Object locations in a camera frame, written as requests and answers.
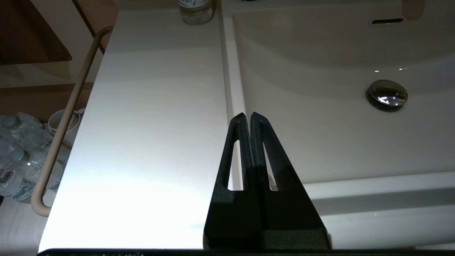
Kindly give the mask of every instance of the beige handrail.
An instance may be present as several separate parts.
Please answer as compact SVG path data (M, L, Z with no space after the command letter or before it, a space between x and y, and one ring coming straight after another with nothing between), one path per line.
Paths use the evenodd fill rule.
M31 207L38 215L48 217L49 213L51 212L51 207L48 207L43 203L43 194L46 189L47 182L49 181L49 176L51 175L52 168L54 167L54 163L60 150L61 143L63 142L66 129L68 129L68 124L70 122L71 115L73 114L74 106L76 105L77 99L79 98L82 86L87 79L87 74L90 70L93 59L95 58L95 54L100 44L101 38L103 38L105 34L112 32L112 28L112 26L109 26L101 29L93 39L86 60L82 65L81 72L77 77L73 92L71 93L68 104L66 105L65 112L63 113L63 116L60 120L54 139L52 140L51 147L49 148L49 152L47 153L46 160L43 164L43 169L40 173L35 188L33 189L33 194L31 196Z

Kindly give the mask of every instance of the chrome drain plug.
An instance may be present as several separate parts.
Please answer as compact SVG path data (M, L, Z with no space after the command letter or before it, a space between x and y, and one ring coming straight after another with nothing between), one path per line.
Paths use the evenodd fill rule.
M368 88L367 99L376 108L393 112L399 110L406 103L408 92L394 81L377 80Z

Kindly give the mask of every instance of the white cup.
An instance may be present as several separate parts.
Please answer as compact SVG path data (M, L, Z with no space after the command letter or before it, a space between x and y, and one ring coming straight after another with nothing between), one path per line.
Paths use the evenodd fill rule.
M65 112L64 109L59 110L51 115L49 118L48 129L49 132L54 135L57 131L58 125L60 124L60 120ZM65 137L63 138L63 143L67 146L72 147L74 144L74 140L76 139L77 131L79 130L79 125L81 124L81 113L78 111L74 111L71 115L70 123L68 124L68 129L66 130Z

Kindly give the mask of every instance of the bottle cap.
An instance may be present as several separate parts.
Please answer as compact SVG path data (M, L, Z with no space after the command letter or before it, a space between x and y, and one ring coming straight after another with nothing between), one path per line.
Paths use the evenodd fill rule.
M1 121L1 125L8 130L14 130L19 127L22 122L15 116L7 116Z
M13 163L18 163L18 162L24 162L27 161L30 155L27 153L27 151L23 150L16 150L10 155L10 161Z

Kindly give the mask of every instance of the white countertop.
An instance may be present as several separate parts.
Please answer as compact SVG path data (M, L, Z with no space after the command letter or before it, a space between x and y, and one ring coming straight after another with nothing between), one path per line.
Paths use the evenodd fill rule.
M218 17L120 11L41 239L202 248L228 127Z

